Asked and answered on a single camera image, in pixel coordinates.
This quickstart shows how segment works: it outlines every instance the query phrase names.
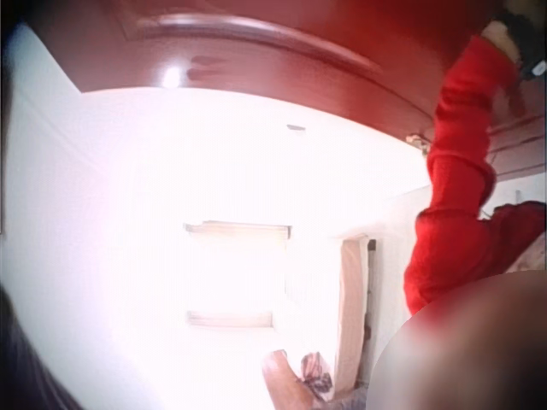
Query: bright window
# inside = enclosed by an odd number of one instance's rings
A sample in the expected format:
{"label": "bright window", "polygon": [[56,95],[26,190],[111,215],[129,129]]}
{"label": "bright window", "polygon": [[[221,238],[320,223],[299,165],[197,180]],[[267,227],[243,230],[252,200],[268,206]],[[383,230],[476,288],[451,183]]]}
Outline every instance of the bright window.
{"label": "bright window", "polygon": [[194,325],[271,326],[283,292],[287,226],[188,225],[188,319]]}

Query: door panel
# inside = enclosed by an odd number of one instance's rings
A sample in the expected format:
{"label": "door panel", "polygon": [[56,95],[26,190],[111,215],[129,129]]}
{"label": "door panel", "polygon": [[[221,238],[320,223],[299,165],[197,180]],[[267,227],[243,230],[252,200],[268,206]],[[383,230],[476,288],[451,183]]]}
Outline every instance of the door panel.
{"label": "door panel", "polygon": [[[501,3],[56,0],[30,25],[82,92],[158,86],[176,65],[183,86],[277,98],[431,140],[444,74]],[[517,147],[544,138],[544,115],[543,79],[500,93],[492,149],[505,147],[510,160],[494,162],[499,173],[537,167]]]}

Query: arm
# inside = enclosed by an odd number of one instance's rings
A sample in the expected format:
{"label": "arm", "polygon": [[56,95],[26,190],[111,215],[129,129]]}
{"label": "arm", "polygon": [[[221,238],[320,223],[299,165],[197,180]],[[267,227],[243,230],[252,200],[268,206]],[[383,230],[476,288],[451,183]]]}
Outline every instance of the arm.
{"label": "arm", "polygon": [[478,220],[495,184],[485,161],[492,100],[518,76],[519,53],[503,29],[491,23],[484,37],[473,38],[441,90],[427,160],[432,201],[417,218],[417,242],[404,277],[412,314],[503,268],[494,263],[500,230]]}

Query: white wall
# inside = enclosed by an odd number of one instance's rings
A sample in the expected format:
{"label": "white wall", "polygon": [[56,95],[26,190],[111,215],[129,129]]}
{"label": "white wall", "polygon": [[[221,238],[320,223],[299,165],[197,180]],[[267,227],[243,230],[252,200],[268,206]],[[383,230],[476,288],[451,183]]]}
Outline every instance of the white wall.
{"label": "white wall", "polygon": [[[517,190],[521,191],[522,201],[545,202],[545,173],[499,183],[484,206],[485,212],[491,214],[496,206],[515,203]],[[416,240],[415,218],[427,207],[431,194],[428,186],[392,198],[377,223],[364,228],[370,238],[377,239],[369,371],[386,344],[410,317],[403,294],[403,274]]]}

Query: wooden furniture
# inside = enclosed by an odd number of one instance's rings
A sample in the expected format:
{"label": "wooden furniture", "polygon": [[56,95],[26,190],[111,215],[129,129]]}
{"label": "wooden furniture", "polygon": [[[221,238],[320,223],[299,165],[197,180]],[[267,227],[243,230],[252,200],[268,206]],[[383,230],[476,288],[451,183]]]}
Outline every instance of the wooden furniture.
{"label": "wooden furniture", "polygon": [[[82,91],[239,91],[432,139],[444,74],[502,0],[51,0],[29,20]],[[500,179],[545,164],[544,79],[496,100],[489,161]]]}
{"label": "wooden furniture", "polygon": [[264,358],[262,374],[275,410],[309,410],[312,407],[314,395],[297,381],[283,350]]}

